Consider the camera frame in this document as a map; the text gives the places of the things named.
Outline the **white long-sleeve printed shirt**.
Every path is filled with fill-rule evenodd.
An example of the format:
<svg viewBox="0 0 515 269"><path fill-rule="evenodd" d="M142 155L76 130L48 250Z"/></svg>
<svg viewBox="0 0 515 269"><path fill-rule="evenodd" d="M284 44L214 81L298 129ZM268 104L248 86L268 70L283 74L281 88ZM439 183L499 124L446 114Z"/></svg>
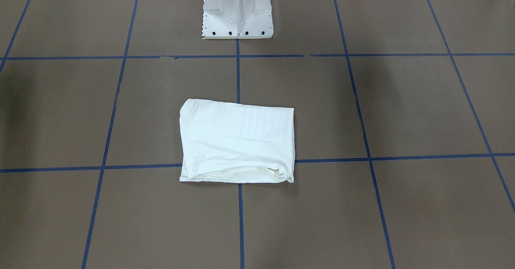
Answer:
<svg viewBox="0 0 515 269"><path fill-rule="evenodd" d="M179 181L294 182L294 108L188 99L179 111Z"/></svg>

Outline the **white pedestal column with base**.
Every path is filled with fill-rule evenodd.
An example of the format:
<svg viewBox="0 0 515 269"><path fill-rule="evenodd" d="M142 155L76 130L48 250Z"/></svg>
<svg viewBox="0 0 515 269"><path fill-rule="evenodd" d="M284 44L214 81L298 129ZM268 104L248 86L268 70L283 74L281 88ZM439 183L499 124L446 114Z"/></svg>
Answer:
<svg viewBox="0 0 515 269"><path fill-rule="evenodd" d="M271 0L204 0L202 38L269 39L274 35Z"/></svg>

